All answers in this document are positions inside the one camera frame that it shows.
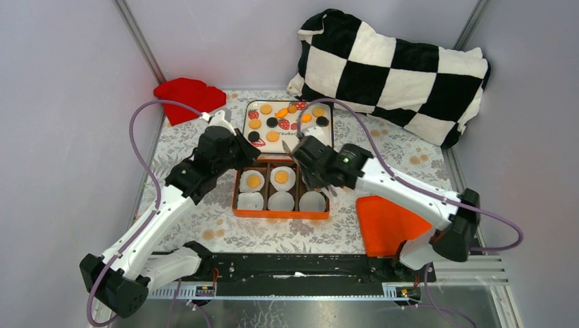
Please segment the orange cookie tin box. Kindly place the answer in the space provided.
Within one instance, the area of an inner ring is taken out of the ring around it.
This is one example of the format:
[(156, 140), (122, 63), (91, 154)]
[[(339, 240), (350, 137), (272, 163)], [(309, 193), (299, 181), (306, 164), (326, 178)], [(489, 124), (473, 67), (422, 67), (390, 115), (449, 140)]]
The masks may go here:
[[(288, 166), (291, 167), (296, 173), (296, 182), (295, 185), (287, 192), (289, 192), (295, 201), (294, 210), (291, 212), (288, 211), (271, 211), (268, 210), (268, 199), (273, 193), (276, 193), (277, 190), (272, 186), (270, 183), (270, 173), (271, 170), (275, 167), (279, 166)], [(264, 209), (263, 210), (238, 210), (237, 209), (237, 199), (238, 195), (241, 193), (239, 190), (240, 184), (240, 176), (241, 174), (246, 171), (254, 169), (261, 172), (265, 178), (265, 184), (261, 191), (258, 191), (264, 197)], [(236, 174), (235, 180), (235, 189), (233, 195), (233, 203), (232, 203), (232, 210), (235, 216), (237, 217), (254, 217), (254, 218), (262, 218), (262, 219), (309, 219), (309, 220), (326, 220), (329, 218), (330, 213), (330, 200), (329, 198), (324, 195), (326, 199), (326, 211), (322, 213), (308, 213), (308, 212), (301, 212), (298, 209), (298, 203), (301, 196), (308, 192), (306, 188), (305, 182), (302, 179), (301, 170), (297, 167), (297, 165), (291, 161), (290, 159), (263, 159), (259, 160), (256, 164), (242, 169)]]

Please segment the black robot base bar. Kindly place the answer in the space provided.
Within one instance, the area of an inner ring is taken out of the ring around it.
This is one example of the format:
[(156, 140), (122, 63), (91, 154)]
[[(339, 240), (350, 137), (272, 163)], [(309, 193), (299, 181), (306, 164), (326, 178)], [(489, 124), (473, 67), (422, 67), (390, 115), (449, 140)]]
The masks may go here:
[(373, 297), (382, 285), (435, 282), (433, 269), (418, 271), (391, 258), (365, 254), (214, 253), (185, 282), (207, 282), (219, 297)]

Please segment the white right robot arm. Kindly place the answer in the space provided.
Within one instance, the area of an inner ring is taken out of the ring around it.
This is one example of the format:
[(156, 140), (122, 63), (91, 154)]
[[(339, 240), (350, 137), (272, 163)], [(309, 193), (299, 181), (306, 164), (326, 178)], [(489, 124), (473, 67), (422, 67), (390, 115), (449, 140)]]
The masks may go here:
[(418, 215), (428, 232), (400, 244), (391, 264), (395, 278), (407, 282), (426, 264), (440, 259), (465, 262), (479, 224), (472, 210), (478, 193), (444, 191), (384, 168), (370, 151), (347, 143), (339, 151), (305, 136), (290, 152), (314, 189), (347, 187), (371, 193)]

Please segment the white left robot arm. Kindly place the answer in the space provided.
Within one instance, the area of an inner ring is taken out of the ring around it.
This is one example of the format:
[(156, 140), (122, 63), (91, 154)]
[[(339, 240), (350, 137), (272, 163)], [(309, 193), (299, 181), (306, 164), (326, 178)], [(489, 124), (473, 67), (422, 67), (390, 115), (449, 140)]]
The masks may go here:
[(212, 263), (188, 247), (158, 261), (158, 268), (146, 267), (147, 259), (168, 229), (186, 211), (196, 207), (216, 187), (217, 180), (231, 169), (254, 164), (261, 152), (238, 130), (209, 126), (200, 135), (190, 157), (175, 165), (156, 185), (157, 198), (148, 212), (101, 255), (87, 254), (79, 268), (87, 291), (87, 316), (95, 327), (106, 326), (92, 316), (92, 303), (99, 300), (116, 317), (132, 316), (158, 287), (190, 275), (208, 278)]

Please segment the metal serving tongs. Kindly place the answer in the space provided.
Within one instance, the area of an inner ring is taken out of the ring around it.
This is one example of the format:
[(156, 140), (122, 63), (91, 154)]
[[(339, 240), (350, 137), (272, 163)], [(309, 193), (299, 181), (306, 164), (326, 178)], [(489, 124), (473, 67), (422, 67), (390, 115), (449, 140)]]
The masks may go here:
[(293, 148), (286, 141), (282, 141), (283, 150), (292, 160), (297, 161), (299, 151), (301, 150), (301, 142), (298, 142)]

